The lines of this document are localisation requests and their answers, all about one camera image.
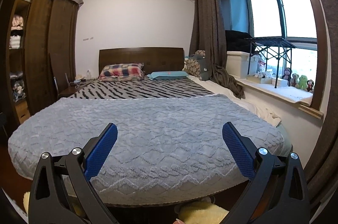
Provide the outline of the white storage box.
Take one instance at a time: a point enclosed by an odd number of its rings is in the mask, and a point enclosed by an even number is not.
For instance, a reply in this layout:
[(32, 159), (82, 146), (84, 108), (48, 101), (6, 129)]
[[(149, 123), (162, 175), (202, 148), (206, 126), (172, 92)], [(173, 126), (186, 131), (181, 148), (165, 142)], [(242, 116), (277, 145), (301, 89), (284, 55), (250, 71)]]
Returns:
[(226, 71), (233, 77), (246, 78), (257, 72), (259, 57), (247, 52), (229, 51), (227, 53)]

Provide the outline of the brown curtain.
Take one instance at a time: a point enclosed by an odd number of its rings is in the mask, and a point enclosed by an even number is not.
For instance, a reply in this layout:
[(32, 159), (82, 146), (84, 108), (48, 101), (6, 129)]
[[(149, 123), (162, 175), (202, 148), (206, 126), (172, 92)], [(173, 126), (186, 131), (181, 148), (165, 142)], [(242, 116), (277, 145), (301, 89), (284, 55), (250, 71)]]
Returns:
[(195, 0), (194, 21), (189, 54), (204, 50), (210, 80), (229, 89), (242, 99), (244, 90), (226, 71), (228, 59), (221, 0)]

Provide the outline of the black folding table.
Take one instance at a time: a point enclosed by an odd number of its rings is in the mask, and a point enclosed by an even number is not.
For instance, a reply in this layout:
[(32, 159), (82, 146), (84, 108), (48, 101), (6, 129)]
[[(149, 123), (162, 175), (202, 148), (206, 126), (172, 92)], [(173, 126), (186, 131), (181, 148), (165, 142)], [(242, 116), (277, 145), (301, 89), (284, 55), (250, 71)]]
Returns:
[(259, 55), (265, 60), (265, 70), (267, 71), (267, 63), (271, 59), (277, 61), (275, 70), (275, 85), (277, 88), (278, 78), (281, 78), (286, 67), (292, 69), (292, 50), (296, 46), (283, 37), (252, 37), (249, 39), (251, 44), (256, 44), (254, 53), (250, 56)]

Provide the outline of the light blue pillow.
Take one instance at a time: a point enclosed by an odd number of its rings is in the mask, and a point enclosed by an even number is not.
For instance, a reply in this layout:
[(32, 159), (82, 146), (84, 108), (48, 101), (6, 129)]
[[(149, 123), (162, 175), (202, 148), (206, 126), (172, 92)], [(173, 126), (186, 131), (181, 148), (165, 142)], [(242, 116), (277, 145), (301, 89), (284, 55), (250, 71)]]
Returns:
[(176, 80), (187, 78), (188, 74), (184, 71), (152, 72), (151, 74), (147, 75), (147, 77), (155, 81)]

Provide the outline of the yellow fluffy slipper left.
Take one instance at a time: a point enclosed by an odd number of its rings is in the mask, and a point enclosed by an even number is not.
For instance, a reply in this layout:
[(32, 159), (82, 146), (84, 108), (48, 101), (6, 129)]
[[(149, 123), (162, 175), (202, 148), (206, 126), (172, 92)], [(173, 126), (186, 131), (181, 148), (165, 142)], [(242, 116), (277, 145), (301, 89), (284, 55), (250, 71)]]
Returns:
[[(28, 214), (29, 212), (29, 199), (30, 199), (30, 192), (25, 192), (23, 195), (23, 206), (25, 209), (25, 212)], [(75, 204), (75, 203), (71, 203), (71, 205), (73, 206), (75, 213), (79, 216), (83, 216), (83, 211), (80, 209), (80, 207)]]

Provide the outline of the dark wooden headboard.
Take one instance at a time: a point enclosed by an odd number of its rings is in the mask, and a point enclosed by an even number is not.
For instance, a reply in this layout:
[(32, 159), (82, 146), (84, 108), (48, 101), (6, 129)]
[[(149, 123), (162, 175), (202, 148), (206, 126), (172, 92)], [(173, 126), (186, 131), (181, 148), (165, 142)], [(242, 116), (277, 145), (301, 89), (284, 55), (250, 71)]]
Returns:
[(139, 47), (101, 49), (98, 71), (113, 64), (142, 63), (145, 74), (180, 71), (184, 67), (184, 49), (172, 47)]

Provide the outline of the wooden nightstand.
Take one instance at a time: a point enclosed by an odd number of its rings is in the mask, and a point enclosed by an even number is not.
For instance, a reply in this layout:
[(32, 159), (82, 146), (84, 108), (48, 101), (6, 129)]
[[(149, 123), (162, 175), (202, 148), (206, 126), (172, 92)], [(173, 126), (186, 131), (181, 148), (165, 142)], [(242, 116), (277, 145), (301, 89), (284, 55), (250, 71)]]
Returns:
[(82, 88), (86, 87), (87, 85), (89, 85), (90, 83), (95, 82), (96, 79), (90, 79), (90, 80), (81, 80), (79, 82), (71, 82), (69, 83), (68, 87), (66, 89), (64, 89), (63, 91), (61, 91), (58, 94), (58, 98), (63, 98), (63, 97), (70, 97), (72, 95), (74, 95), (76, 92), (78, 92), (79, 90), (81, 90)]

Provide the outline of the brown patterned cushion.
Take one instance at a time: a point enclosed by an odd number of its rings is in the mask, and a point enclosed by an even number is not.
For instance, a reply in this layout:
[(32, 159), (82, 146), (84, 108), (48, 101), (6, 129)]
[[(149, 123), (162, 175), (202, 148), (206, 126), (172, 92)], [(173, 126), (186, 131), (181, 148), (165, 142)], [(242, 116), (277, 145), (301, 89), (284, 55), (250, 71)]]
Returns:
[(205, 51), (198, 50), (190, 57), (186, 57), (184, 60), (183, 71), (197, 77), (201, 81), (207, 81), (210, 76), (207, 69)]

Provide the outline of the black white striped bedspread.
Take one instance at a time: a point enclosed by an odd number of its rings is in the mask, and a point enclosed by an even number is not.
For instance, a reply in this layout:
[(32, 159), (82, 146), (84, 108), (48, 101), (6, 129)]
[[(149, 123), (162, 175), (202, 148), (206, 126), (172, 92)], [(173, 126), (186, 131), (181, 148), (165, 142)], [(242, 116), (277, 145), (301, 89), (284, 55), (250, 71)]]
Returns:
[(142, 81), (126, 82), (97, 80), (76, 91), (71, 98), (87, 100), (185, 98), (211, 94), (211, 91), (188, 78), (160, 81), (144, 78)]

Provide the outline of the red blue plaid pillow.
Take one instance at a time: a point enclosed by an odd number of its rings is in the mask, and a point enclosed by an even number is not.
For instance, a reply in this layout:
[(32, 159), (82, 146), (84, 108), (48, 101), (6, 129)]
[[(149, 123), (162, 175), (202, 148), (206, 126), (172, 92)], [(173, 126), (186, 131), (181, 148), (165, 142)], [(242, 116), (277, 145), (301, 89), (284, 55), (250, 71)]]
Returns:
[(102, 82), (140, 81), (144, 79), (143, 64), (114, 64), (105, 66), (98, 79)]

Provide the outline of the black clothes pile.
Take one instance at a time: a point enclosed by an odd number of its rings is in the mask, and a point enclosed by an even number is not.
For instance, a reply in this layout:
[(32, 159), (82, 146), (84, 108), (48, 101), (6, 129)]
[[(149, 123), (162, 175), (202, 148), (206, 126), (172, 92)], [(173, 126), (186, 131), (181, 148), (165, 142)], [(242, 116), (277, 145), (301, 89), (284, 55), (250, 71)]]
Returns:
[(246, 32), (225, 30), (226, 37), (226, 49), (227, 51), (238, 51), (246, 53), (254, 53), (256, 44), (251, 44), (250, 38), (252, 38)]

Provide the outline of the yellow fluffy slipper right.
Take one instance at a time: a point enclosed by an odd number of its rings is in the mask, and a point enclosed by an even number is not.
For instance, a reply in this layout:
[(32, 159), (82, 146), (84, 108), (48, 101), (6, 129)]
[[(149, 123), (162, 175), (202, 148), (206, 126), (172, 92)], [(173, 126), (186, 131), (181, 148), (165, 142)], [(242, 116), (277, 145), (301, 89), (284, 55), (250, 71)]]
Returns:
[(196, 201), (176, 207), (177, 217), (174, 223), (211, 223), (219, 224), (229, 211), (215, 204)]

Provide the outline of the dark wooden wardrobe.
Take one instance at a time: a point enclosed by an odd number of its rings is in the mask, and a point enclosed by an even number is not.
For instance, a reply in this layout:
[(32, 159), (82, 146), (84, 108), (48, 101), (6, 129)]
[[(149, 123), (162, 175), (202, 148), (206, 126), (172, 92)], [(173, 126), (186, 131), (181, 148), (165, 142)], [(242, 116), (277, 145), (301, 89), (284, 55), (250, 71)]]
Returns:
[(20, 125), (10, 74), (23, 73), (29, 113), (57, 100), (51, 56), (75, 77), (75, 34), (79, 4), (72, 0), (1, 0), (1, 128)]

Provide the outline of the grey textured plush blanket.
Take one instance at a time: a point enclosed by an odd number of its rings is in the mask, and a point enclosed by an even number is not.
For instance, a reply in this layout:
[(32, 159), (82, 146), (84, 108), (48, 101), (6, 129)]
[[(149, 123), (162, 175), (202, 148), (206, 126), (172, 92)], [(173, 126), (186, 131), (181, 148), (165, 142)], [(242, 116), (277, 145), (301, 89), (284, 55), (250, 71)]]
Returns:
[(113, 123), (117, 141), (91, 180), (94, 189), (110, 205), (162, 205), (213, 195), (245, 180), (222, 139), (226, 122), (272, 154), (286, 155), (292, 148), (280, 128), (218, 94), (63, 98), (20, 125), (8, 150), (17, 173), (32, 179), (43, 152), (65, 155)]

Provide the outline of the yellow fluffy slipper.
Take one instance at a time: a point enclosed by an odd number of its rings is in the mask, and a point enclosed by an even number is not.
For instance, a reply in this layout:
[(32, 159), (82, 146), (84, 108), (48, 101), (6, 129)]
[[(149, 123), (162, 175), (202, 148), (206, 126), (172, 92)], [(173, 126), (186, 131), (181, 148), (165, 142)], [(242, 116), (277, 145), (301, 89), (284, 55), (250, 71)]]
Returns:
[[(25, 209), (25, 212), (28, 214), (29, 212), (29, 199), (30, 199), (30, 192), (25, 192), (23, 195), (23, 206)], [(71, 203), (71, 205), (73, 206), (75, 213), (79, 216), (83, 216), (83, 211), (80, 209), (80, 207), (75, 204), (75, 203)]]
[(215, 204), (196, 201), (176, 207), (177, 217), (174, 223), (211, 223), (219, 224), (229, 211)]

